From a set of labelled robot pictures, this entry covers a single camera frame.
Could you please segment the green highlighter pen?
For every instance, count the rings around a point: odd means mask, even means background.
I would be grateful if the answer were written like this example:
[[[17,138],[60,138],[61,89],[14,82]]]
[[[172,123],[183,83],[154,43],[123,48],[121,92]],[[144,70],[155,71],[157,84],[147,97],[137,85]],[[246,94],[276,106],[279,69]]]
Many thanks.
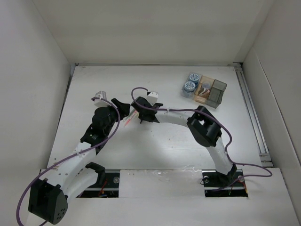
[[[136,110],[132,110],[128,116],[128,119],[136,112]]]

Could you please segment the pink highlighter pen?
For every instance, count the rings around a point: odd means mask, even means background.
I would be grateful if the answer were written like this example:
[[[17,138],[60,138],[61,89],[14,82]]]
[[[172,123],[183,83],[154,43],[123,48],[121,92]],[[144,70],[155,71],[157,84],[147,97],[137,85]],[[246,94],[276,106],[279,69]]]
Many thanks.
[[[129,119],[126,118],[126,119],[125,119],[125,123],[124,123],[124,127],[126,127],[126,126],[129,124],[129,122],[130,122],[132,119],[134,119],[135,117],[137,117],[138,115],[139,115],[139,113],[136,111]]]

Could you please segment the clear jar of paper clips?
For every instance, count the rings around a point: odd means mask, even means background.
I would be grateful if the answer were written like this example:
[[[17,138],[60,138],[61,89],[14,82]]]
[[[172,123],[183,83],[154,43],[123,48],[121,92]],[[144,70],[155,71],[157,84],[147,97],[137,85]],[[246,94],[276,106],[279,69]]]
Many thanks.
[[[202,83],[202,87],[205,88],[205,89],[210,89],[212,86],[212,83],[209,82],[209,81],[205,81]]]

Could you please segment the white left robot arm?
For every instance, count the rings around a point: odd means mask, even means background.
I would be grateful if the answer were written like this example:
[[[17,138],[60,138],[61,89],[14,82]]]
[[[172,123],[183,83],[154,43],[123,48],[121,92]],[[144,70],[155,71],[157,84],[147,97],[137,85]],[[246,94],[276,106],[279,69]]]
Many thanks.
[[[113,98],[94,98],[101,104],[92,123],[72,152],[42,172],[30,185],[28,211],[53,225],[67,212],[69,202],[89,186],[101,186],[105,168],[92,160],[116,133],[120,121],[130,113],[130,104]]]

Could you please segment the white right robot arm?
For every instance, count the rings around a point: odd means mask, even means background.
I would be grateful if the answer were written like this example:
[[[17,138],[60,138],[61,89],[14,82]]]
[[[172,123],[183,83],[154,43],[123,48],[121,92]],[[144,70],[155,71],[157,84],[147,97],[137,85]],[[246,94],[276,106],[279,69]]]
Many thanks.
[[[142,121],[171,123],[188,128],[195,141],[208,150],[214,161],[219,183],[227,186],[234,181],[237,167],[227,157],[218,121],[204,106],[186,110],[165,109],[161,103],[151,105],[143,97],[136,98],[131,106],[139,113]]]

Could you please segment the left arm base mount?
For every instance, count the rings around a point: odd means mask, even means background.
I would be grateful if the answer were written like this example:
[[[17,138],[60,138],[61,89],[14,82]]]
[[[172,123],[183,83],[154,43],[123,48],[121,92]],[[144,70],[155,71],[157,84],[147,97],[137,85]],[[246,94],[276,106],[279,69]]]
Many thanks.
[[[118,198],[120,170],[107,169],[104,179],[86,188],[77,198]]]

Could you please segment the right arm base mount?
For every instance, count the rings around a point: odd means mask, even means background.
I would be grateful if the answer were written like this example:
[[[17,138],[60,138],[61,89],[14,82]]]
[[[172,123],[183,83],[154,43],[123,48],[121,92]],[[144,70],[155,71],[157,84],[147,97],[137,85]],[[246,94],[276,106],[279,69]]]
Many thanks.
[[[215,170],[203,170],[203,178],[200,184],[204,186],[206,198],[219,197],[248,197],[248,191],[244,181],[237,181],[231,184],[235,179],[243,176],[243,171],[239,169],[234,174],[230,182],[222,182]]]

